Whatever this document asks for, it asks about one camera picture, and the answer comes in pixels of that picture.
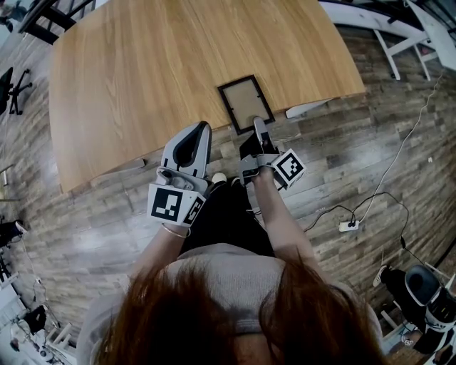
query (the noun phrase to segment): power strip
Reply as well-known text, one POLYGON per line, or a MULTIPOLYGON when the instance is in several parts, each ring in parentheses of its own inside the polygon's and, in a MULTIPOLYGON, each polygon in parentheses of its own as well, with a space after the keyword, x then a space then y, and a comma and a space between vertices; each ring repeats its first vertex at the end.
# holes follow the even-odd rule
POLYGON ((340 222, 339 223, 339 232, 348 232, 348 231, 356 231, 359 228, 359 220, 355 221, 355 224, 352 227, 352 222, 340 222))

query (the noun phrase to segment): wire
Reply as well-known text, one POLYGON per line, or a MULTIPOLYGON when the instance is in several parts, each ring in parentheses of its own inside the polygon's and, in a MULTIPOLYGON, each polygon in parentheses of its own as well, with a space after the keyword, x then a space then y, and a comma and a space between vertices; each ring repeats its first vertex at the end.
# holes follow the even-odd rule
POLYGON ((403 249, 404 249, 405 251, 407 251, 409 254, 411 254, 415 259, 417 259, 417 260, 421 263, 422 266, 425 266, 424 262, 421 261, 420 259, 418 259, 418 258, 415 256, 415 254, 414 254, 413 252, 411 252, 407 247, 404 247, 403 249))
POLYGON ((408 210, 408 208, 403 204, 401 203, 396 197, 394 197, 393 195, 391 195, 389 192, 387 191, 384 191, 384 192, 379 192, 378 194, 375 194, 375 195, 371 195, 370 197, 367 197, 365 200, 363 200, 361 202, 361 204, 359 204, 354 210, 353 210, 353 213, 356 212, 356 210, 361 206, 363 205, 365 202, 367 202, 369 199, 373 199, 374 197, 378 196, 378 195, 383 195, 383 194, 386 194, 386 195, 389 195, 390 197, 392 197, 394 199, 394 201, 396 201, 399 205, 402 205, 402 207, 405 209, 405 211, 407 212, 407 218, 405 219, 405 224, 404 224, 404 227, 402 228, 402 231, 400 231, 400 236, 402 237, 403 233, 404 233, 404 230, 405 228, 407 227, 407 224, 408 224, 408 218, 410 216, 410 211, 408 210))
POLYGON ((332 211, 335 210, 336 208, 343 208, 343 209, 349 211, 349 212, 351 213, 351 221, 350 221, 350 223, 356 222, 355 212, 352 212, 351 210, 349 210, 348 208, 346 208, 346 207, 344 207, 344 206, 342 206, 342 205, 336 205, 335 207, 332 207, 330 210, 326 210, 326 211, 320 213, 320 215, 315 219, 315 221, 313 222, 313 224, 312 224, 310 227, 308 227, 308 228, 306 228, 306 229, 304 230, 304 233, 307 232, 307 231, 309 231, 309 230, 311 230, 312 228, 314 228, 315 225, 316 225, 316 223, 318 222, 318 220, 319 220, 321 217, 323 217, 325 214, 327 214, 327 213, 329 213, 329 212, 332 212, 332 211))
POLYGON ((432 90, 432 93, 427 97, 427 102, 426 104, 420 109, 420 115, 418 116, 418 121, 415 123, 415 125, 413 126, 412 130, 407 134, 407 137, 405 137, 405 139, 402 141, 400 147, 399 147, 399 151, 398 153, 396 154, 396 157, 394 158, 394 160, 392 161, 390 167, 385 171, 385 173, 383 174, 380 182, 378 183, 377 185, 377 188, 375 189, 375 192, 373 193, 373 196, 372 196, 372 200, 370 201, 370 204, 368 206, 368 209, 366 210, 366 213, 364 213, 364 216, 361 218, 361 220, 359 221, 360 223, 362 223, 364 221, 364 219, 366 218, 367 214, 369 213, 369 210, 371 209, 371 206, 372 206, 372 203, 375 199, 375 196, 378 192, 378 189, 380 189, 380 186, 382 185, 382 182, 383 180, 385 179, 385 176, 389 173, 389 171, 391 170, 392 166, 394 165, 394 163, 396 162, 396 160, 398 159, 399 157, 399 154, 406 142, 406 140, 410 137, 410 135, 413 133, 413 131, 416 129, 416 127, 418 126, 419 122, 421 121, 421 115, 423 114, 423 110, 424 108, 427 108, 427 106, 429 105, 429 100, 430 98, 435 94, 435 90, 440 82, 440 79, 442 78, 443 76, 443 69, 442 69, 442 72, 440 73, 440 77, 437 79, 437 82, 435 83, 434 85, 434 89, 432 90))
POLYGON ((33 272, 33 275, 34 275, 35 279, 38 279, 38 277, 36 276, 35 267, 33 266, 33 262, 31 261, 29 253, 27 252, 25 239, 22 236, 21 236, 21 241, 22 241, 22 245, 24 246, 24 252, 26 253, 26 256, 27 256, 27 258, 28 258, 28 260, 30 262, 31 271, 33 272))

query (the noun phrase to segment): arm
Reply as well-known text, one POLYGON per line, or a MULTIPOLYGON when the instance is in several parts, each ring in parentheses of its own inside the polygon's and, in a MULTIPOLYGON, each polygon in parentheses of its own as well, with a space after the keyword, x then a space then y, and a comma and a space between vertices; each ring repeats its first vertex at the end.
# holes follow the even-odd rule
POLYGON ((301 257, 324 278, 325 274, 316 261, 309 239, 291 216, 274 184, 273 170, 262 168, 260 174, 253 179, 253 183, 266 231, 276 256, 282 259, 301 257))
MULTIPOLYGON (((188 228, 186 227, 178 225, 166 225, 166 227, 179 235, 187 236, 188 228)), ((134 264, 131 277, 136 277, 141 272, 148 272, 152 267, 162 268, 174 262, 179 256, 184 240, 160 227, 134 264)))

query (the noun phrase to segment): black cable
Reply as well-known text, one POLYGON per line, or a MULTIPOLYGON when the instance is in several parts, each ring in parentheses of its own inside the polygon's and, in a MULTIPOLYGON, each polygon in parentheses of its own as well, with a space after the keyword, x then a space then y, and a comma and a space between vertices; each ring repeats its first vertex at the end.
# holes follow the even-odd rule
POLYGON ((355 216, 355 212, 354 212, 354 211, 352 212, 351 210, 349 210, 348 208, 346 208, 346 207, 344 207, 344 206, 342 206, 342 205, 336 205, 335 207, 332 207, 330 210, 326 210, 326 211, 320 213, 320 215, 315 219, 315 222, 313 222, 313 224, 312 224, 310 227, 308 227, 308 228, 306 228, 306 229, 304 230, 304 233, 307 232, 308 230, 311 230, 312 228, 314 228, 315 225, 316 225, 316 223, 318 222, 318 220, 319 220, 322 216, 324 216, 326 213, 332 212, 332 211, 335 210, 336 208, 343 208, 343 209, 349 211, 349 212, 351 213, 351 221, 350 221, 350 223, 356 222, 356 216, 355 216))
POLYGON ((407 218, 405 219, 405 224, 404 224, 404 227, 402 229, 402 231, 400 231, 400 236, 402 237, 403 233, 404 233, 404 230, 405 228, 407 227, 407 224, 408 224, 408 218, 410 216, 410 211, 408 210, 408 208, 403 204, 401 203, 397 198, 395 198, 393 195, 391 195, 389 192, 387 191, 384 191, 384 192, 378 192, 377 194, 374 194, 374 195, 371 195, 370 197, 367 197, 365 200, 363 200, 361 202, 361 204, 359 204, 354 210, 353 210, 353 213, 356 212, 356 210, 361 206, 363 205, 365 202, 367 202, 368 200, 370 199, 373 199, 374 197, 378 196, 378 195, 383 195, 383 194, 387 194, 389 196, 391 196, 399 205, 402 205, 404 207, 404 209, 407 211, 407 218))
POLYGON ((399 205, 402 205, 402 207, 407 211, 407 218, 405 219, 405 224, 404 224, 404 227, 402 228, 402 231, 400 231, 400 244, 402 246, 402 248, 407 251, 409 254, 411 254, 416 260, 418 260, 420 262, 421 265, 425 266, 424 262, 421 261, 413 252, 411 252, 407 247, 406 247, 406 244, 405 244, 405 240, 404 240, 404 237, 403 237, 403 234, 404 234, 404 231, 405 231, 405 228, 407 227, 407 224, 408 224, 408 218, 410 216, 410 211, 408 210, 408 208, 403 204, 401 203, 396 197, 394 197, 394 195, 391 195, 389 192, 387 191, 384 191, 384 192, 379 192, 375 195, 372 195, 370 197, 367 197, 365 200, 362 201, 362 203, 360 205, 358 205, 355 210, 353 212, 355 212, 361 205, 363 205, 365 202, 367 202, 368 200, 372 199, 374 196, 376 195, 383 195, 383 194, 387 194, 389 195, 390 197, 392 197, 399 205))
POLYGON ((409 254, 411 254, 415 259, 417 259, 419 262, 421 262, 422 266, 425 266, 424 262, 418 259, 413 252, 411 252, 407 247, 403 247, 405 251, 407 251, 409 254))

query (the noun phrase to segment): white cable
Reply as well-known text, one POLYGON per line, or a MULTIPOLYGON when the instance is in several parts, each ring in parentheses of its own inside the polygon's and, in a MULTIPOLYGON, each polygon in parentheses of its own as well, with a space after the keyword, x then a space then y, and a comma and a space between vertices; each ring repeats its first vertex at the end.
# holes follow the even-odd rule
POLYGON ((34 277, 35 277, 35 280, 37 280, 38 277, 36 276, 35 267, 33 267, 33 262, 31 261, 31 258, 30 258, 30 256, 29 256, 29 253, 27 252, 26 243, 25 243, 25 241, 24 241, 22 235, 21 235, 20 237, 21 237, 22 245, 24 246, 24 252, 26 253, 26 256, 27 256, 28 260, 30 261, 31 271, 33 272, 33 275, 34 275, 34 277))
POLYGON ((418 116, 418 121, 415 123, 415 125, 413 126, 412 130, 407 134, 407 137, 405 137, 405 139, 402 141, 402 144, 400 145, 400 148, 399 148, 399 151, 398 153, 396 154, 396 157, 395 159, 392 161, 390 167, 385 171, 385 173, 383 174, 382 176, 382 179, 380 180, 380 182, 378 183, 378 186, 377 188, 375 189, 375 192, 373 193, 373 196, 372 196, 372 200, 370 201, 370 204, 368 206, 368 209, 366 210, 366 213, 364 213, 364 216, 361 218, 361 220, 359 221, 360 223, 362 223, 362 221, 364 221, 364 218, 366 218, 368 212, 369 212, 369 209, 371 208, 372 206, 372 203, 373 203, 373 200, 375 199, 375 195, 377 194, 378 192, 378 189, 380 189, 380 186, 382 185, 382 182, 383 182, 383 179, 385 179, 385 176, 388 174, 388 172, 391 170, 392 166, 394 165, 394 163, 396 162, 396 160, 398 159, 399 157, 399 154, 402 150, 402 147, 404 146, 404 143, 406 142, 406 140, 410 137, 410 135, 413 133, 413 131, 416 129, 416 127, 418 126, 418 124, 420 123, 420 120, 421 120, 421 114, 423 114, 423 110, 424 108, 427 108, 427 106, 429 105, 429 100, 430 98, 435 94, 435 90, 439 84, 439 81, 440 79, 442 78, 443 76, 443 69, 442 69, 442 72, 440 73, 440 77, 437 79, 437 82, 435 83, 434 85, 434 89, 432 90, 432 93, 427 97, 427 102, 426 104, 420 109, 420 115, 418 116))

